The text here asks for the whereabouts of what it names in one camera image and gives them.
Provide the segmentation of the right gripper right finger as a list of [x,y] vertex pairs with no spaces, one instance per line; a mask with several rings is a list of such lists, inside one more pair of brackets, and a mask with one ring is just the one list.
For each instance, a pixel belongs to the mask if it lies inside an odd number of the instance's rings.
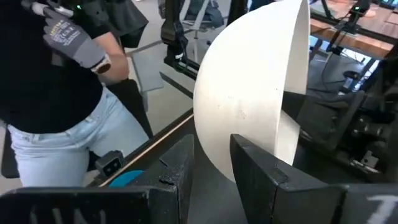
[[230,154],[248,223],[397,224],[394,184],[327,184],[238,134]]

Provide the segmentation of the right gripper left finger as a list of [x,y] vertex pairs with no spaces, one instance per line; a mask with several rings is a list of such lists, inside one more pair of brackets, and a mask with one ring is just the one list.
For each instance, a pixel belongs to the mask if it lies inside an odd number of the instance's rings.
[[15,189],[1,196],[1,224],[186,223],[194,148],[184,136],[124,187]]

